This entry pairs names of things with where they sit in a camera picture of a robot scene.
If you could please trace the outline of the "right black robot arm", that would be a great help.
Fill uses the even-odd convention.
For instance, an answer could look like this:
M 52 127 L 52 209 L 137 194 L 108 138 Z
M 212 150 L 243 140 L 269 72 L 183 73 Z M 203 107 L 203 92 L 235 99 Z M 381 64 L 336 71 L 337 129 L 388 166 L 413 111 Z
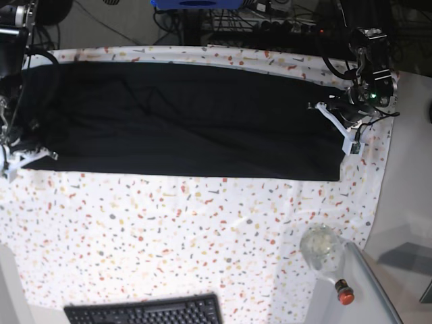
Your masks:
M 31 59 L 42 56 L 53 66 L 58 60 L 50 52 L 34 46 L 38 1 L 1 2 L 1 157 L 7 161 L 10 149 L 20 141 L 14 126 L 26 82 L 22 70 L 30 69 Z

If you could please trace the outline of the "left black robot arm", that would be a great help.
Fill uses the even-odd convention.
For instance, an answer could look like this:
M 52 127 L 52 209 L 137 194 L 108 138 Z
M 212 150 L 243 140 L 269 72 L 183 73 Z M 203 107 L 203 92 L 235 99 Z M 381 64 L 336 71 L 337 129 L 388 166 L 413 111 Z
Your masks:
M 317 48 L 328 70 L 352 86 L 341 97 L 331 99 L 327 108 L 343 127 L 351 128 L 362 119 L 380 115 L 396 94 L 396 81 L 391 70 L 391 46 L 387 35 L 387 7 L 381 1 L 332 1 L 335 23 L 341 39 L 356 58 L 356 65 L 345 72 L 330 62 L 321 43 L 324 27 L 318 25 Z

